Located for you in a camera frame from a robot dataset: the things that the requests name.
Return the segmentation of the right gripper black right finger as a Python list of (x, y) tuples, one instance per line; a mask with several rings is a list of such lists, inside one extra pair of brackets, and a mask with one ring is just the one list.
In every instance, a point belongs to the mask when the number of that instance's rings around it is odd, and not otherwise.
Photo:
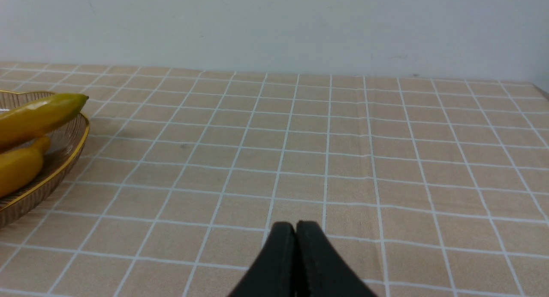
[(375, 297), (332, 246), (315, 221), (299, 221), (297, 297)]

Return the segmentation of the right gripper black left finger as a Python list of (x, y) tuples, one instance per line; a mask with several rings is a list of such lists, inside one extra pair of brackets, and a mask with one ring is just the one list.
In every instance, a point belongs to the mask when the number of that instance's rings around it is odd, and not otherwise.
[(286, 221), (272, 225), (261, 252), (228, 295), (230, 297), (294, 297), (296, 233)]

